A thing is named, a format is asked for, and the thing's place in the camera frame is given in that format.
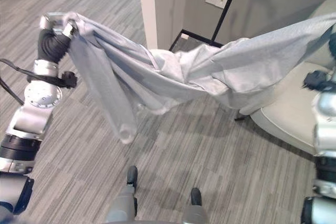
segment floor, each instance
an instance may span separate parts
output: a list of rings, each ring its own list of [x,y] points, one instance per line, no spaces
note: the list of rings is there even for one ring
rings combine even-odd
[[[40,16],[77,11],[145,45],[140,0],[0,0],[0,56],[31,69]],[[67,57],[62,71],[76,71]],[[1,66],[21,97],[25,77]],[[0,135],[18,104],[0,89]],[[57,106],[30,177],[34,193],[19,216],[30,223],[102,223],[139,168],[137,219],[180,221],[192,187],[200,188],[210,223],[299,223],[311,194],[311,156],[270,136],[252,120],[235,122],[213,99],[163,116],[146,115],[131,145],[118,141],[80,81]]]
[[[178,38],[176,43],[174,44],[172,52],[189,51],[198,47],[201,44],[203,44],[203,42],[201,42],[200,40],[185,34],[181,34],[181,37]]]

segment gray cloth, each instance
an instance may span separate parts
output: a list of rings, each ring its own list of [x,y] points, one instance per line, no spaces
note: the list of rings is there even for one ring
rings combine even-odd
[[[329,40],[336,13],[222,48],[201,45],[189,52],[147,50],[115,31],[69,13],[79,34],[69,54],[114,132],[133,141],[137,114],[163,114],[175,105],[210,94],[224,106],[250,114],[276,85]]]

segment white chair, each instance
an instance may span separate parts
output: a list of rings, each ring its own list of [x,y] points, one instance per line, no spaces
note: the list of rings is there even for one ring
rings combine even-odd
[[[332,12],[336,12],[336,0],[326,0],[310,17]],[[277,84],[270,104],[251,114],[252,120],[271,135],[305,152],[315,154],[313,147],[315,118],[311,111],[311,102],[317,92],[303,89],[303,80],[314,70],[329,72],[333,66],[335,62],[326,43]]]

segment wall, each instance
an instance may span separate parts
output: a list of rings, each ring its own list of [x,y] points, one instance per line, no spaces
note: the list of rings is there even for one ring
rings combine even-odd
[[[148,48],[157,48],[158,35],[156,33],[155,0],[140,0],[143,24]]]
[[[186,0],[155,0],[158,48],[169,49],[183,28]]]
[[[186,0],[183,28],[211,38],[222,9]],[[306,19],[324,0],[233,0],[218,33],[217,42],[253,37]]]

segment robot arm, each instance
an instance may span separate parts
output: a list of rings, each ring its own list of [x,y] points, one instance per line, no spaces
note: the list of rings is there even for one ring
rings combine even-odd
[[[58,62],[76,30],[74,24],[68,23],[60,33],[55,29],[60,22],[60,13],[41,18],[34,75],[28,77],[24,104],[15,112],[0,143],[0,223],[26,209],[34,180],[24,174],[34,168],[35,156],[53,118],[52,111],[62,98],[60,87],[76,86],[77,78],[71,72],[58,78]]]
[[[330,36],[329,49],[336,60],[336,26]],[[305,86],[318,90],[312,110],[316,118],[314,146],[316,178],[315,197],[304,201],[301,223],[328,224],[336,222],[336,68],[328,80],[327,73],[315,71],[307,75]]]

